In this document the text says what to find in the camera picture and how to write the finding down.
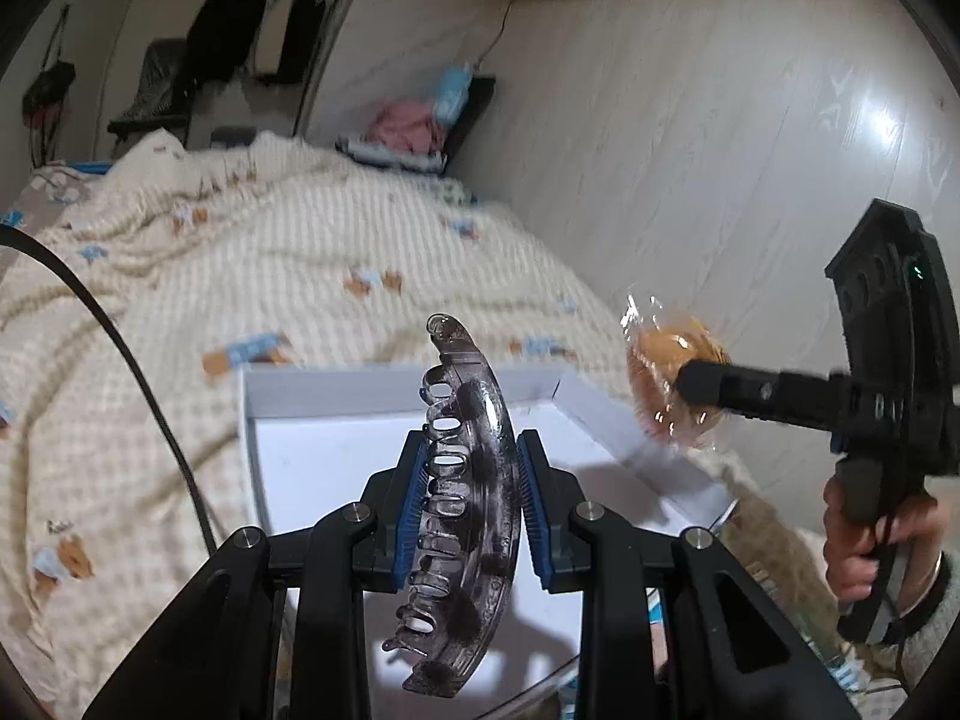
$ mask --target bed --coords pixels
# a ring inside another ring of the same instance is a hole
[[[114,317],[219,538],[252,515],[235,373],[205,362],[250,338],[282,338],[277,362],[427,367],[424,322],[444,310],[493,365],[562,356],[629,396],[616,317],[502,209],[270,133],[190,153],[155,132],[85,188],[31,232]],[[120,356],[26,258],[0,283],[0,402],[0,640],[56,716],[78,718],[205,549]],[[54,556],[67,570],[51,584]]]

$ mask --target sleeve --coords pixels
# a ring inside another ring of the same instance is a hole
[[[904,646],[904,675],[910,685],[916,685],[923,677],[960,613],[960,557],[956,554],[944,552],[938,581],[927,600],[926,608],[921,604],[904,618],[909,630],[914,631]],[[920,615],[923,622],[917,625],[915,618],[911,625],[913,615]],[[893,671],[896,645],[877,645],[874,658],[878,665]]]

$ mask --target pink cloth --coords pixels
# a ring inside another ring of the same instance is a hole
[[[446,133],[433,118],[429,105],[414,100],[387,103],[367,131],[367,140],[393,151],[430,154],[443,147]]]

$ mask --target finger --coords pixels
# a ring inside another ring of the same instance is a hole
[[[874,535],[869,528],[851,525],[840,509],[827,509],[824,514],[827,544],[835,550],[834,559],[849,555],[865,555],[874,547]]]
[[[824,487],[824,503],[829,509],[843,509],[843,487],[840,485],[839,476],[830,477],[830,481]]]
[[[827,584],[839,594],[845,587],[873,584],[877,579],[877,562],[865,557],[848,557],[827,567]]]
[[[839,601],[849,601],[853,603],[854,601],[865,601],[867,598],[870,598],[870,593],[872,592],[872,586],[870,584],[856,584],[851,587],[844,587],[839,592],[834,590],[834,595]]]
[[[891,543],[908,541],[910,538],[941,539],[949,528],[949,507],[929,495],[907,498],[896,510],[890,529]],[[886,518],[877,522],[877,538],[882,539]]]

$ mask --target metal screw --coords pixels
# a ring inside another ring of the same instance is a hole
[[[581,501],[577,504],[577,517],[586,519],[588,522],[594,522],[603,517],[606,509],[593,501]]]
[[[713,533],[704,528],[690,528],[683,538],[694,549],[707,549],[713,543]]]
[[[233,534],[233,545],[240,549],[250,549],[260,543],[260,528],[241,528]]]
[[[433,314],[426,320],[426,331],[431,336],[444,338],[448,334],[449,321],[451,317],[447,314]]]
[[[370,507],[368,507],[365,503],[360,503],[359,501],[347,504],[347,506],[344,506],[341,511],[343,512],[344,519],[346,519],[347,522],[363,522],[371,514]]]

